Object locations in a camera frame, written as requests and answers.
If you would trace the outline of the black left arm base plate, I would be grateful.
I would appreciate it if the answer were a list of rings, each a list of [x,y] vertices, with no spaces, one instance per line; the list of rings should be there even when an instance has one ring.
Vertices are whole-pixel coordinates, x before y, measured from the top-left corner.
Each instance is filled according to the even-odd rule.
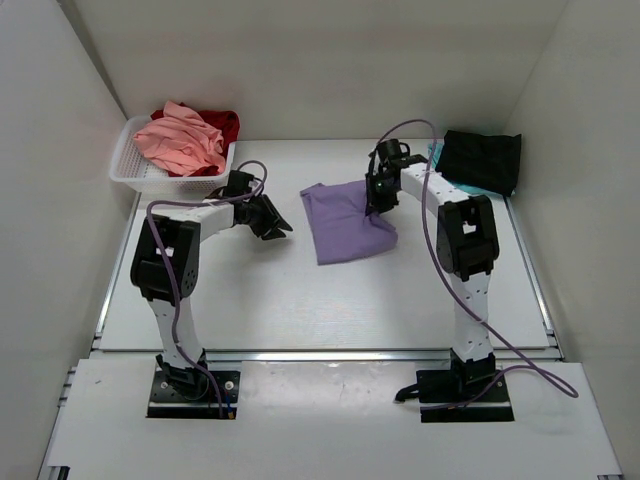
[[[160,368],[154,372],[146,417],[150,419],[235,420],[241,386],[239,370],[211,370],[221,396],[200,373],[196,384],[172,380]]]

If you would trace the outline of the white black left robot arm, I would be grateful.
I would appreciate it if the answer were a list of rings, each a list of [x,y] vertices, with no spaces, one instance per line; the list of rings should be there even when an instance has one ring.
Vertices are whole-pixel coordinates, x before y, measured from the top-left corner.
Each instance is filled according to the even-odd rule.
[[[265,194],[202,202],[156,200],[146,207],[130,278],[156,319],[163,345],[157,361],[166,382],[190,401],[223,401],[196,334],[190,297],[199,277],[201,243],[236,226],[249,227],[263,241],[284,238],[293,230]]]

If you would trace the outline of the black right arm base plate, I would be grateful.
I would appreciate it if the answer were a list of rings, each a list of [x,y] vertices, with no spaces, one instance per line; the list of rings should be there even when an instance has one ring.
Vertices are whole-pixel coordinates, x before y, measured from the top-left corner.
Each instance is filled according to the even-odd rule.
[[[396,403],[417,400],[422,423],[507,423],[515,420],[502,372],[463,385],[452,370],[418,370]]]

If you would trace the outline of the purple t shirt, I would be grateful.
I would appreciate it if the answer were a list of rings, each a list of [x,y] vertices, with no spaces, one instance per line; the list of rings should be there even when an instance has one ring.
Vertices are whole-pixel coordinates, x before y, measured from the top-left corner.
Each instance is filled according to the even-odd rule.
[[[320,266],[386,253],[397,245],[393,225],[365,213],[364,180],[336,185],[318,183],[300,191]]]

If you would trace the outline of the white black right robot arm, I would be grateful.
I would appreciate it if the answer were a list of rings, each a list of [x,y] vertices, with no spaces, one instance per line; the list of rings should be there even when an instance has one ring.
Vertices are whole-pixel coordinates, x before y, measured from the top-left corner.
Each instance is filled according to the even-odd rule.
[[[398,204],[404,191],[421,202],[422,212],[436,220],[436,241],[425,236],[438,275],[454,300],[455,333],[450,367],[432,380],[418,379],[395,396],[398,403],[444,398],[458,403],[473,399],[496,377],[496,358],[489,339],[488,287],[499,256],[491,200],[471,196],[432,172],[419,154],[377,161],[370,155],[366,213],[384,213]]]

